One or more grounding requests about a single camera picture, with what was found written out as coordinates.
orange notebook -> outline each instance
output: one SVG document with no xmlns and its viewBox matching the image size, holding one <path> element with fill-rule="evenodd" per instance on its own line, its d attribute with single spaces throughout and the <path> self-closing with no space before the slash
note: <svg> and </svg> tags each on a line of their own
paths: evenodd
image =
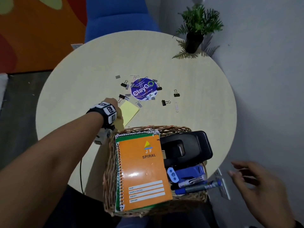
<svg viewBox="0 0 304 228">
<path fill-rule="evenodd" d="M 172 200 L 158 131 L 116 135 L 116 210 Z"/>
</svg>

blue chair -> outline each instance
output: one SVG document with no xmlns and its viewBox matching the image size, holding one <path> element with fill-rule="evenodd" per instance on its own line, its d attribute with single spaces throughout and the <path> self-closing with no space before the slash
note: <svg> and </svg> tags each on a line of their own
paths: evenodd
<svg viewBox="0 0 304 228">
<path fill-rule="evenodd" d="M 88 23 L 85 42 L 126 30 L 158 31 L 145 0 L 86 0 Z"/>
</svg>

colorful mural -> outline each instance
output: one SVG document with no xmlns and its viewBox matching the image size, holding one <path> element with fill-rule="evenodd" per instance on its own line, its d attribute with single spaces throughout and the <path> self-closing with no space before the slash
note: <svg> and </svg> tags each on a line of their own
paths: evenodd
<svg viewBox="0 0 304 228">
<path fill-rule="evenodd" d="M 0 73 L 50 70 L 84 42 L 85 0 L 0 0 Z"/>
</svg>

jf logo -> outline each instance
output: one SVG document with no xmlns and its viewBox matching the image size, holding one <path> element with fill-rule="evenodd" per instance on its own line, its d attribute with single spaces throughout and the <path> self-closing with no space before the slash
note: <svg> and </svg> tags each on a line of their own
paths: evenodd
<svg viewBox="0 0 304 228">
<path fill-rule="evenodd" d="M 151 153 L 152 148 L 153 148 L 153 147 L 150 145 L 150 143 L 149 143 L 148 141 L 146 141 L 146 145 L 145 145 L 146 153 L 148 153 L 148 150 L 149 150 L 150 153 Z"/>
</svg>

person's left arm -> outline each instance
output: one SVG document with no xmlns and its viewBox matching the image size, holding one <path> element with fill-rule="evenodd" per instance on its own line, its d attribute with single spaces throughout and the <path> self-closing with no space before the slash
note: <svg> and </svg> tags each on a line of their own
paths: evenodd
<svg viewBox="0 0 304 228">
<path fill-rule="evenodd" d="M 104 101 L 121 117 L 116 99 Z M 100 113 L 89 112 L 54 130 L 1 170 L 1 227 L 44 225 L 103 124 Z"/>
</svg>

